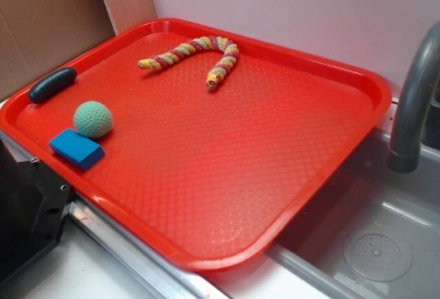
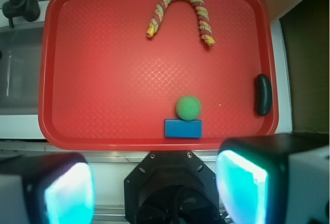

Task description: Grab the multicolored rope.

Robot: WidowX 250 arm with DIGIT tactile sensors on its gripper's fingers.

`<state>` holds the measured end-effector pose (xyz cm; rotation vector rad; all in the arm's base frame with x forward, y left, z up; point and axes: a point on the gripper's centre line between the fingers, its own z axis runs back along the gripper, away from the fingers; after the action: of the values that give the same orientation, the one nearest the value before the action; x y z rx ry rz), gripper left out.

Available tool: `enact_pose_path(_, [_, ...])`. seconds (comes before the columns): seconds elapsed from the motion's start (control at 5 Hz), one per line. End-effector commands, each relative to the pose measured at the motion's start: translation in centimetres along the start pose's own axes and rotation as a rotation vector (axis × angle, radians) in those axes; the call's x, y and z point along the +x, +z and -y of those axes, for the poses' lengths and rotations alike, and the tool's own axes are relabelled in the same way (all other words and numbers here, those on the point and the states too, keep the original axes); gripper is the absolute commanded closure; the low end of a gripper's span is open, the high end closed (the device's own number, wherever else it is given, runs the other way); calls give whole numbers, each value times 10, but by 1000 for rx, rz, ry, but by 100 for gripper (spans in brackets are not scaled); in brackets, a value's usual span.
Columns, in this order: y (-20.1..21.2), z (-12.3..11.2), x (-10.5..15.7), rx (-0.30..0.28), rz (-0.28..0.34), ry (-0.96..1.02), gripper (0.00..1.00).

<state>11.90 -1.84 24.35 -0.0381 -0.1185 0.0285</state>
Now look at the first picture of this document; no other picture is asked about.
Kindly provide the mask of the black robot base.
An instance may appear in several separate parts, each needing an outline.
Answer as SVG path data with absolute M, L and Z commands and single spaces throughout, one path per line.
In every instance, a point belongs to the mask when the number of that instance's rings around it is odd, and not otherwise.
M 47 164 L 18 162 L 1 143 L 1 285 L 59 244 L 72 195 Z

